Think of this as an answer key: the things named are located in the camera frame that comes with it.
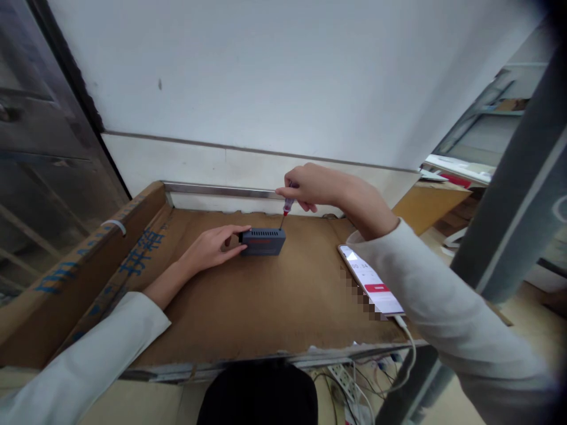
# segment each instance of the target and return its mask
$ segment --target white cable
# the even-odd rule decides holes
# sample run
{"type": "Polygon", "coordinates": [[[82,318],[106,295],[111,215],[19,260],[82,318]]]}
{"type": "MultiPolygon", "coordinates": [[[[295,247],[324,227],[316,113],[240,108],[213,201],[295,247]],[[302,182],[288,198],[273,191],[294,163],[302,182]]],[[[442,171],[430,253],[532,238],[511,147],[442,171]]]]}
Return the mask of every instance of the white cable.
{"type": "Polygon", "coordinates": [[[359,387],[359,385],[356,382],[354,383],[354,385],[366,400],[366,404],[368,404],[368,407],[370,409],[370,425],[374,425],[374,420],[376,417],[374,416],[374,410],[372,410],[372,405],[370,404],[370,400],[368,400],[368,397],[366,397],[366,394],[362,391],[362,389],[359,387]]]}
{"type": "Polygon", "coordinates": [[[380,395],[388,394],[388,393],[391,393],[392,391],[399,390],[400,388],[402,388],[406,384],[406,382],[409,379],[409,374],[411,373],[413,366],[415,365],[415,359],[417,357],[417,351],[415,349],[415,341],[412,338],[412,334],[409,333],[408,326],[407,326],[406,322],[403,321],[403,319],[400,315],[395,315],[394,319],[396,320],[396,323],[398,324],[398,326],[400,326],[400,328],[402,328],[402,330],[406,333],[406,335],[409,338],[409,342],[412,344],[412,359],[409,363],[409,366],[406,370],[406,375],[404,376],[402,382],[400,382],[395,387],[390,387],[387,390],[380,392],[379,393],[380,395]]]}
{"type": "MultiPolygon", "coordinates": [[[[360,392],[360,394],[362,394],[362,396],[366,400],[366,404],[368,404],[368,408],[370,409],[370,425],[374,425],[374,420],[375,420],[374,410],[372,410],[372,405],[370,404],[370,400],[368,399],[368,397],[366,397],[366,394],[362,391],[362,388],[360,388],[359,385],[356,383],[356,363],[354,362],[353,359],[351,359],[350,361],[353,363],[354,388],[356,390],[358,390],[360,392]]],[[[362,416],[360,415],[360,403],[359,403],[358,399],[359,398],[356,397],[356,404],[359,407],[359,421],[360,421],[362,419],[362,416]]]]}

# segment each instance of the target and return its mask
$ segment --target smartphone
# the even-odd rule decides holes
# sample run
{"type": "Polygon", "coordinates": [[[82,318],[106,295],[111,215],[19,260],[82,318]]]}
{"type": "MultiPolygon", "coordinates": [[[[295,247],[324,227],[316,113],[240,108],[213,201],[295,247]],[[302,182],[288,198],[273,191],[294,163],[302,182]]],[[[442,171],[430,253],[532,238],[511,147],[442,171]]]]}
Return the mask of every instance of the smartphone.
{"type": "Polygon", "coordinates": [[[338,252],[347,263],[348,269],[353,274],[356,282],[364,289],[370,302],[375,305],[376,310],[386,316],[403,315],[403,308],[394,294],[390,292],[386,284],[382,282],[378,273],[360,258],[351,248],[339,245],[338,252]]]}

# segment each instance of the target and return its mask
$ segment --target electrical outlet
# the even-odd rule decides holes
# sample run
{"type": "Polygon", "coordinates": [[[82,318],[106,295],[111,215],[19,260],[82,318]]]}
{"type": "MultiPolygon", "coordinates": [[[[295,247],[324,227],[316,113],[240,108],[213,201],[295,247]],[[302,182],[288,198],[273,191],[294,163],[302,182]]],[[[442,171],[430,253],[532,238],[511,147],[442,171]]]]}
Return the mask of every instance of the electrical outlet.
{"type": "Polygon", "coordinates": [[[356,389],[356,384],[352,376],[347,372],[341,364],[335,364],[332,366],[327,366],[329,372],[335,377],[337,382],[341,385],[344,393],[347,395],[346,402],[349,403],[351,411],[355,416],[355,423],[371,423],[373,421],[372,415],[369,408],[364,408],[364,406],[359,406],[359,392],[356,389]]]}

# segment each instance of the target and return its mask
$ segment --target person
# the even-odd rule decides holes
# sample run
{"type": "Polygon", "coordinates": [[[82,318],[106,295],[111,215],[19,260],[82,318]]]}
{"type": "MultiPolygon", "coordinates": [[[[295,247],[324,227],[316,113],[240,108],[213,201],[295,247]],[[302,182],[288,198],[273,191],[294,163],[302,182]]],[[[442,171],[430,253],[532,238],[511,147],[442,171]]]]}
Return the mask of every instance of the person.
{"type": "MultiPolygon", "coordinates": [[[[545,363],[392,213],[373,186],[315,164],[294,168],[285,175],[285,183],[276,192],[297,199],[305,211],[315,213],[318,204],[328,204],[345,212],[358,229],[347,245],[388,284],[419,333],[455,371],[487,424],[545,423],[558,395],[545,363]],[[288,187],[291,181],[298,187],[288,187]]],[[[0,423],[78,422],[167,329],[170,322],[163,310],[177,292],[196,273],[246,249],[222,252],[220,247],[232,234],[249,228],[228,225],[205,231],[142,293],[127,293],[109,317],[24,388],[3,398],[0,423]]],[[[238,415],[247,415],[246,423],[285,419],[316,424],[314,385],[309,376],[283,362],[235,365],[208,389],[198,423],[231,422],[238,415]]]]}

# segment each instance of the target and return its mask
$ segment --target charging cable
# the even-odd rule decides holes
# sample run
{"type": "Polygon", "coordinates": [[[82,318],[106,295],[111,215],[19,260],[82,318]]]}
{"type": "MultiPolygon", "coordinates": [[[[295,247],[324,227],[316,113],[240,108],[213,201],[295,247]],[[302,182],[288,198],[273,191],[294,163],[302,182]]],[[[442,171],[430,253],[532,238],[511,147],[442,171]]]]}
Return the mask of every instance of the charging cable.
{"type": "Polygon", "coordinates": [[[409,363],[408,369],[406,370],[406,375],[404,376],[402,382],[400,382],[398,385],[396,385],[394,387],[390,387],[387,390],[382,391],[380,393],[380,395],[388,394],[388,393],[391,393],[392,391],[399,390],[400,388],[402,388],[406,384],[406,382],[409,379],[409,374],[411,373],[413,366],[415,365],[415,358],[417,357],[417,352],[416,352],[416,349],[415,349],[415,341],[412,338],[412,334],[409,333],[408,326],[407,326],[406,322],[403,321],[403,319],[400,315],[395,315],[394,319],[395,319],[396,323],[398,324],[398,326],[400,326],[400,328],[402,328],[402,330],[408,336],[409,342],[412,344],[412,359],[409,363]]]}

